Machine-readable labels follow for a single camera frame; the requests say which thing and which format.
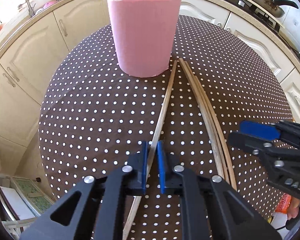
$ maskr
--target brown tablecloth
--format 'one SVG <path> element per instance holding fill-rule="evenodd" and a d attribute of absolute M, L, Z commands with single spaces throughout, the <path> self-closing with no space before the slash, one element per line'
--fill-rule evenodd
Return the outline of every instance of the brown tablecloth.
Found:
<path fill-rule="evenodd" d="M 292 120 L 286 97 L 266 63 L 231 33 L 202 20 L 179 16 L 170 66 L 188 61 L 204 85 L 225 138 L 240 121 Z M 128 155 L 151 141 L 170 70 L 135 78 L 118 65 L 111 26 L 75 47 L 51 79 L 42 104 L 39 137 L 42 162 L 60 198 L 87 175 L 107 176 Z M 187 79 L 177 68 L 162 139 L 186 167 L 217 174 L 205 125 Z M 255 156 L 229 147 L 238 191 L 265 218 L 281 198 L 266 183 Z M 154 164 L 129 239 L 180 239 L 177 196 L 161 195 Z M 130 209 L 132 197 L 127 200 Z"/>

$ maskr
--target bamboo stick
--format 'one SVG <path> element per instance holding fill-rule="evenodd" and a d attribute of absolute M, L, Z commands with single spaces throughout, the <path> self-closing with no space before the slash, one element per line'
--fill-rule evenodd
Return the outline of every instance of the bamboo stick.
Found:
<path fill-rule="evenodd" d="M 199 82 L 199 79 L 196 77 L 195 78 L 195 81 L 197 83 L 197 86 L 198 86 L 198 89 L 200 90 L 200 82 Z M 201 97 L 202 97 L 202 100 L 204 102 L 204 107 L 206 109 L 208 109 L 208 105 L 207 105 L 207 102 L 205 100 L 205 98 L 203 97 L 203 94 L 201 93 Z M 222 163 L 222 167 L 223 167 L 223 172 L 224 172 L 224 175 L 225 175 L 225 181 L 230 184 L 230 180 L 229 180 L 229 174 L 228 174 L 228 168 L 227 168 L 227 165 L 226 165 L 226 161 L 225 161 L 225 157 L 223 155 L 223 148 L 221 146 L 221 142 L 220 142 L 220 138 L 218 136 L 218 132 L 216 130 L 216 127 L 214 125 L 214 122 L 213 122 L 213 119 L 212 119 L 212 116 L 211 116 L 211 113 L 208 111 L 208 114 L 209 114 L 209 125 L 211 125 L 212 127 L 212 130 L 213 130 L 213 133 L 215 135 L 215 138 L 216 138 L 216 143 L 217 143 L 217 146 L 218 146 L 218 149 L 219 149 L 219 152 L 220 152 L 220 157 L 221 157 L 221 163 Z"/>
<path fill-rule="evenodd" d="M 187 66 L 187 68 L 188 68 L 188 70 L 189 70 L 192 78 L 195 80 L 199 91 L 201 91 L 203 89 L 203 87 L 202 87 L 199 79 L 192 73 L 192 70 L 191 70 L 188 62 L 185 61 L 185 64 L 186 64 L 186 66 Z M 214 112 L 212 113 L 211 111 L 209 111 L 208 103 L 206 102 L 206 99 L 203 96 L 203 93 L 200 93 L 200 96 L 201 96 L 201 98 L 203 100 L 205 109 L 207 109 L 207 113 L 208 113 L 208 117 L 209 117 L 209 124 L 208 125 L 210 125 L 210 127 L 212 128 L 213 133 L 214 133 L 215 138 L 216 138 L 217 147 L 218 147 L 218 150 L 220 152 L 220 157 L 221 157 L 221 163 L 222 163 L 222 167 L 223 167 L 223 172 L 224 172 L 224 175 L 225 175 L 225 181 L 228 184 L 230 184 L 230 179 L 229 179 L 229 174 L 228 174 L 228 168 L 227 168 L 225 157 L 224 157 L 224 154 L 223 154 L 223 148 L 221 146 L 220 138 L 218 136 L 218 132 L 217 132 L 217 129 L 216 129 L 215 125 L 214 125 L 213 118 L 212 118 L 212 114 Z"/>
<path fill-rule="evenodd" d="M 217 173 L 218 173 L 219 176 L 221 176 L 224 179 L 225 176 L 224 176 L 224 172 L 223 172 L 221 156 L 220 156 L 220 152 L 218 150 L 218 146 L 217 146 L 217 143 L 216 143 L 215 134 L 214 134 L 211 126 L 209 125 L 209 117 L 208 117 L 207 109 L 204 107 L 203 100 L 200 96 L 200 91 L 199 91 L 199 89 L 196 85 L 196 82 L 192 78 L 191 73 L 190 73 L 189 69 L 187 68 L 185 62 L 183 61 L 182 58 L 179 58 L 179 62 L 180 62 L 180 65 L 181 65 L 183 71 L 185 72 L 186 77 L 187 77 L 187 79 L 190 83 L 191 89 L 192 89 L 192 91 L 194 93 L 194 96 L 197 100 L 197 103 L 198 103 L 198 106 L 199 106 L 199 109 L 200 109 L 205 127 L 207 129 L 207 133 L 208 133 L 208 136 L 210 138 L 212 152 L 213 152 L 213 156 L 214 156 L 214 160 L 215 160 L 215 164 L 216 164 L 216 168 L 217 168 Z"/>
<path fill-rule="evenodd" d="M 150 173 L 150 169 L 153 163 L 153 159 L 154 159 L 154 155 L 157 149 L 157 143 L 159 141 L 160 138 L 160 133 L 163 127 L 163 122 L 167 113 L 167 109 L 168 109 L 168 105 L 169 105 L 169 100 L 170 100 L 170 96 L 171 96 L 171 91 L 172 91 L 172 86 L 173 86 L 173 81 L 174 81 L 174 76 L 176 73 L 176 68 L 177 68 L 177 61 L 175 60 L 173 63 L 173 67 L 172 67 L 172 72 L 169 78 L 169 83 L 168 83 L 168 87 L 163 99 L 163 103 L 162 103 L 162 107 L 159 113 L 159 118 L 157 121 L 157 125 L 155 127 L 154 130 L 154 135 L 152 137 L 152 143 L 150 146 L 150 150 L 149 150 L 149 154 L 148 154 L 148 160 L 147 160 L 147 171 L 146 171 L 146 179 L 148 179 L 149 173 Z M 136 196 L 132 202 L 132 206 L 130 208 L 130 212 L 127 218 L 127 221 L 124 225 L 124 229 L 123 229 L 123 235 L 122 235 L 122 240 L 127 240 L 129 232 L 131 230 L 131 226 L 132 223 L 134 221 L 134 218 L 137 214 L 137 210 L 138 207 L 140 205 L 140 201 L 141 201 L 142 196 Z"/>
<path fill-rule="evenodd" d="M 223 149 L 223 154 L 224 154 L 224 157 L 226 159 L 226 164 L 227 164 L 227 168 L 228 168 L 228 172 L 229 172 L 229 176 L 230 176 L 231 186 L 233 187 L 233 189 L 237 190 L 237 182 L 235 180 L 235 175 L 234 175 L 234 170 L 233 170 L 233 167 L 232 167 L 231 157 L 230 157 L 230 154 L 229 154 L 228 147 L 226 145 L 226 140 L 225 140 L 225 137 L 223 135 L 220 123 L 219 123 L 219 121 L 217 119 L 217 116 L 216 116 L 216 114 L 215 114 L 215 112 L 213 110 L 213 107 L 212 107 L 212 105 L 210 103 L 210 100 L 209 100 L 206 92 L 204 91 L 204 89 L 203 89 L 202 86 L 200 86 L 200 87 L 202 88 L 202 94 L 203 94 L 203 96 L 206 98 L 206 102 L 208 104 L 208 108 L 209 108 L 209 110 L 211 112 L 211 115 L 212 115 L 212 118 L 213 118 L 213 122 L 215 124 L 215 127 L 217 129 L 217 132 L 218 132 L 218 135 L 219 135 L 219 138 L 220 138 L 220 142 L 221 142 L 222 149 Z"/>

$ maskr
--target faucet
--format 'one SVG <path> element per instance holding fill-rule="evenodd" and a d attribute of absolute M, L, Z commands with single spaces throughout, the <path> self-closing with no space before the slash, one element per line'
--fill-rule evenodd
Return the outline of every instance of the faucet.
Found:
<path fill-rule="evenodd" d="M 30 16 L 30 17 L 33 17 L 33 16 L 35 15 L 34 10 L 33 10 L 35 4 L 34 4 L 34 6 L 32 7 L 31 4 L 30 4 L 30 2 L 29 2 L 29 0 L 26 0 L 26 3 L 27 3 L 28 8 L 29 8 L 29 16 Z"/>

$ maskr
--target cabinet handle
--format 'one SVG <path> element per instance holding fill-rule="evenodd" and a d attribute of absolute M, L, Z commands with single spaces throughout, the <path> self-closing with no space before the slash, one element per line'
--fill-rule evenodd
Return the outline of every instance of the cabinet handle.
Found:
<path fill-rule="evenodd" d="M 5 73 L 3 73 L 2 76 L 4 76 L 5 78 L 7 78 L 8 83 L 10 85 L 12 85 L 13 87 L 16 87 L 16 84 Z"/>
<path fill-rule="evenodd" d="M 62 30 L 63 30 L 64 36 L 65 36 L 65 37 L 68 36 L 68 33 L 67 33 L 66 27 L 65 27 L 65 25 L 64 25 L 64 23 L 63 23 L 63 20 L 60 19 L 60 20 L 59 20 L 59 23 L 60 23 L 61 28 L 62 28 Z"/>
<path fill-rule="evenodd" d="M 19 82 L 20 79 L 18 78 L 18 76 L 12 71 L 12 69 L 10 67 L 7 67 L 7 70 L 10 72 L 11 76 L 17 81 Z"/>

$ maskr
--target human hand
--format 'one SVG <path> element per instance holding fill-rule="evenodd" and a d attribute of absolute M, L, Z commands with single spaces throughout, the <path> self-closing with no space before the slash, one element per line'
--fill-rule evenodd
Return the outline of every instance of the human hand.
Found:
<path fill-rule="evenodd" d="M 292 197 L 290 206 L 287 209 L 287 217 L 288 220 L 291 218 L 296 218 L 299 213 L 299 206 L 300 206 L 300 200 L 297 198 Z"/>

